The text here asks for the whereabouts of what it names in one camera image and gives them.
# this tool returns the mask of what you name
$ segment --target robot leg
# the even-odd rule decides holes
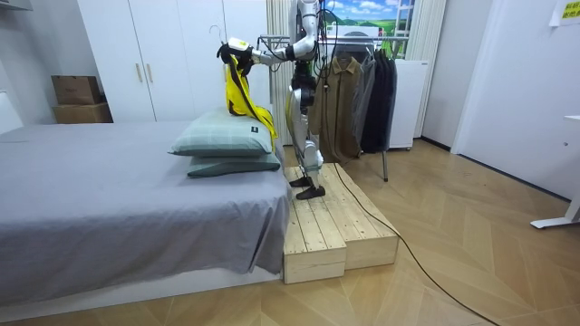
[[[296,195],[297,199],[309,199],[325,195],[324,187],[320,186],[318,175],[323,165],[323,156],[318,150],[318,141],[310,139],[308,131],[308,111],[301,107],[300,89],[288,92],[286,99],[286,124],[292,142],[294,143],[296,158],[300,164],[304,176],[290,182],[292,187],[308,187],[305,191]]]

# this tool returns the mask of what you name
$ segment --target pillowcase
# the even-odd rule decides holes
[[[265,125],[226,111],[207,113],[191,122],[175,141],[169,154],[199,157],[260,156],[272,153]]]
[[[279,168],[280,161],[274,153],[261,157],[192,157],[188,177],[217,177],[230,173],[276,171]]]

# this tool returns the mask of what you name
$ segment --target wooden step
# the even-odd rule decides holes
[[[324,164],[319,181],[326,196],[297,200],[295,195],[303,189],[293,188],[284,247],[285,283],[336,277],[348,269],[394,263],[399,237],[360,208],[337,169],[361,204],[392,227],[340,166]],[[295,180],[302,172],[287,168],[285,175]]]

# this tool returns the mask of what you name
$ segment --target drying rack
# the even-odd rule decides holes
[[[290,37],[286,35],[260,35],[260,39],[267,43],[267,46],[271,49],[275,49],[281,45],[286,45],[290,41]],[[393,57],[397,57],[400,44],[403,46],[403,53],[406,52],[407,44],[409,43],[408,36],[335,36],[326,35],[326,37],[318,39],[318,43],[327,45],[365,45],[365,46],[376,46],[380,45],[376,42],[392,42],[392,53]],[[384,182],[389,181],[388,174],[388,164],[386,151],[381,152],[382,154],[382,179]]]

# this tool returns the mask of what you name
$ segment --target yellow cloth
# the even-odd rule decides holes
[[[226,105],[230,114],[237,116],[249,116],[262,122],[270,131],[272,148],[274,139],[278,138],[274,119],[269,110],[256,106],[250,99],[250,91],[247,78],[242,77],[242,70],[237,68],[236,57],[231,55],[231,62],[227,65],[226,72]]]

